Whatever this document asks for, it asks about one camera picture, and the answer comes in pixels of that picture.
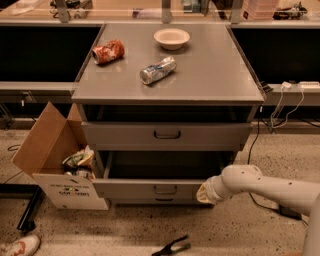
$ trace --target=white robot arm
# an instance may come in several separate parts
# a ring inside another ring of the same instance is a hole
[[[309,216],[303,256],[320,255],[320,184],[263,176],[257,166],[230,165],[203,183],[197,192],[202,203],[215,204],[242,192],[255,193]]]

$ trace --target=pliers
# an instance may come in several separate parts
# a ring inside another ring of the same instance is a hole
[[[188,235],[185,235],[183,237],[180,237],[176,240],[173,240],[171,243],[167,244],[165,247],[163,247],[163,249],[161,251],[158,251],[158,252],[155,252],[152,254],[152,256],[161,256],[161,255],[170,255],[170,254],[175,254],[175,253],[178,253],[178,252],[181,252],[183,250],[186,250],[186,249],[189,249],[191,247],[191,244],[190,243],[187,243],[183,246],[181,246],[179,249],[177,250],[172,250],[171,249],[171,246],[174,245],[175,243],[177,242],[180,242],[182,240],[185,240],[187,239],[189,236]]]

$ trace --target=open drawer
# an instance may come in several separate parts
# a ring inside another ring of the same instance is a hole
[[[251,132],[250,123],[123,123],[83,122],[94,150],[239,151]]]
[[[197,204],[196,192],[233,161],[233,152],[100,151],[103,178],[93,185],[113,203]]]

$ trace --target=speckled floor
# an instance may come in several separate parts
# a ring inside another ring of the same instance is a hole
[[[293,123],[270,134],[263,124],[251,163],[265,175],[320,182],[320,129]],[[236,162],[246,164],[257,126]],[[13,151],[28,130],[0,130],[0,182],[20,170]],[[33,183],[20,174],[9,183]],[[275,204],[256,196],[259,203]],[[26,200],[0,199],[0,244],[22,236],[16,229]],[[179,255],[272,256],[301,251],[307,226],[257,207],[248,194],[234,196],[213,208],[112,206],[109,211],[58,210],[45,198],[31,232],[41,237],[40,255],[151,255],[189,234],[192,247]]]

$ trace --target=white shoe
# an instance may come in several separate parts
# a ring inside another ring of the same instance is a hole
[[[2,252],[3,256],[31,256],[40,246],[37,235],[29,235],[16,240]]]

